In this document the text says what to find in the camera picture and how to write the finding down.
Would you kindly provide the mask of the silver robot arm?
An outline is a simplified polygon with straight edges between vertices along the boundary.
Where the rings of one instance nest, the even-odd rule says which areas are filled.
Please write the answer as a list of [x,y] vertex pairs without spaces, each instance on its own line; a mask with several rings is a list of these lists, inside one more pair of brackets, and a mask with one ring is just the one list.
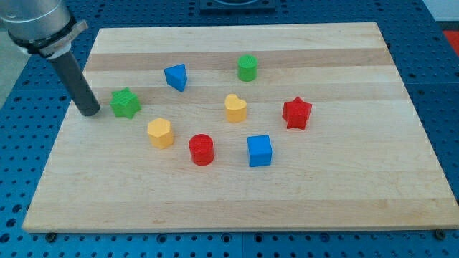
[[1,20],[16,45],[48,59],[69,52],[72,41],[88,29],[65,0],[1,0]]

